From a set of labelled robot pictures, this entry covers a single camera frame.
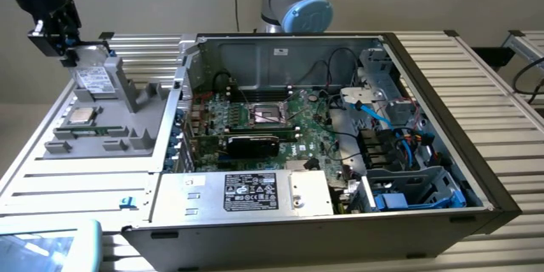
white sticker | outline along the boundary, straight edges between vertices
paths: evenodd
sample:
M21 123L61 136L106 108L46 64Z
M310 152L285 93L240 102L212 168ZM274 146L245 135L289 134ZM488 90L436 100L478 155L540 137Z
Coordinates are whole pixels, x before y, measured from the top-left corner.
M357 180L349 180L349 181L348 181L348 192L349 192L350 194L357 190L358 183L360 183L360 182L357 182Z
M116 92L102 67L77 68L76 72L82 85L92 94Z
M273 55L289 55L289 49L286 48L274 48Z
M188 186L204 186L205 185L205 176L196 175L185 177L185 185Z

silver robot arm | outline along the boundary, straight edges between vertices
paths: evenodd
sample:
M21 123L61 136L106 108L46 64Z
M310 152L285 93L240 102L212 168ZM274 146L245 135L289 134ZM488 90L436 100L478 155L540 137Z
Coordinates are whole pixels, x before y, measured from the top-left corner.
M332 22L329 0L261 0L264 32L322 32Z
M78 38L81 21L72 0L16 0L30 14L34 27L28 38L48 57L60 59L64 67L74 67L78 56L73 48L81 45L104 45L105 42L82 42Z

metal frame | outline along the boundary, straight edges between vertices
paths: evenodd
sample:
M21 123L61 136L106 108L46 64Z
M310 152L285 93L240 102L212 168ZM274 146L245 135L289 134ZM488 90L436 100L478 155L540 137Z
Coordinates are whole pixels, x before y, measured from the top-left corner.
M526 64L544 57L544 31L510 31L502 47L513 49L516 54L526 60ZM536 65L544 77L544 63ZM520 94L528 100L529 95ZM534 104L542 104L544 95L537 95Z

blue latch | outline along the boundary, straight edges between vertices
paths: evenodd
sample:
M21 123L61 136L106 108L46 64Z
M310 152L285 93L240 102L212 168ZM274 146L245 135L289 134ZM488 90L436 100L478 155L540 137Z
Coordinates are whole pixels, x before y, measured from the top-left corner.
M136 208L136 199L133 197L124 197L118 202L118 209Z

blue cable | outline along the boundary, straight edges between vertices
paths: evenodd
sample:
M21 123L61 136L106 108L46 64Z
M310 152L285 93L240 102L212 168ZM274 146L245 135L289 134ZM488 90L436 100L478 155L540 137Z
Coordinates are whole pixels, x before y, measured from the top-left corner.
M385 124L388 125L389 129L393 129L393 125L390 124L390 121L386 120L385 117L377 115L377 113L376 113L373 110L370 110L368 107L365 107L362 104L361 104L361 106L360 106L360 109L361 109L362 111L365 111L374 119L381 120L382 122L385 122ZM406 150L408 165L409 165L409 167L410 167L410 166L412 166L412 150L409 150L409 146L408 146L408 143L406 143L405 140L402 140L401 143L402 143L404 149Z

